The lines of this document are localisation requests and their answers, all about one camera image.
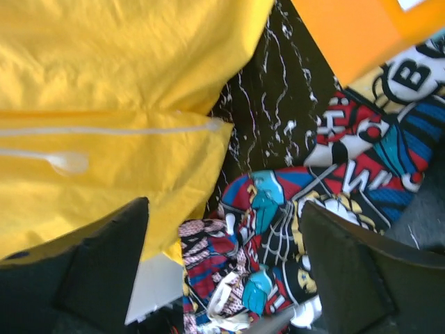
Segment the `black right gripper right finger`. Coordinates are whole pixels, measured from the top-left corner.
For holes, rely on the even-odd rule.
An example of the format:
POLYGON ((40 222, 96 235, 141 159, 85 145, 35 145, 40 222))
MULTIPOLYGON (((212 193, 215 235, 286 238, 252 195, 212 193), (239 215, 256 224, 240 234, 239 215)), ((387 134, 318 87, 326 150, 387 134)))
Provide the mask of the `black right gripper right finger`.
POLYGON ((300 219, 329 333, 443 333, 444 256, 313 203, 300 219))

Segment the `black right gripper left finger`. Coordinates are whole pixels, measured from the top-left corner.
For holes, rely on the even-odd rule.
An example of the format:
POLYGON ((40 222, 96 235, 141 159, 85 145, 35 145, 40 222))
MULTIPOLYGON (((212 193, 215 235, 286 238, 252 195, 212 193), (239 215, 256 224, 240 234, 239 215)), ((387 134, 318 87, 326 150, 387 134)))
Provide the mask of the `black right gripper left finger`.
POLYGON ((136 198, 107 216, 1 259, 2 333, 125 333, 149 221, 136 198))

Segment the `comic print shorts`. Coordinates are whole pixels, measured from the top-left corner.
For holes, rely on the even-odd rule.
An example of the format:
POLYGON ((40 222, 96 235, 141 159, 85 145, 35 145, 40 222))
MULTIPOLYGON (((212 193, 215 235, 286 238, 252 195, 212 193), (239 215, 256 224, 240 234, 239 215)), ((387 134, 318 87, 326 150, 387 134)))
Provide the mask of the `comic print shorts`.
POLYGON ((444 38, 337 91, 316 124, 301 166, 245 174, 213 216, 179 226, 186 333, 237 333, 286 308, 301 328, 321 316, 303 207, 377 233, 401 217, 444 134, 444 38))

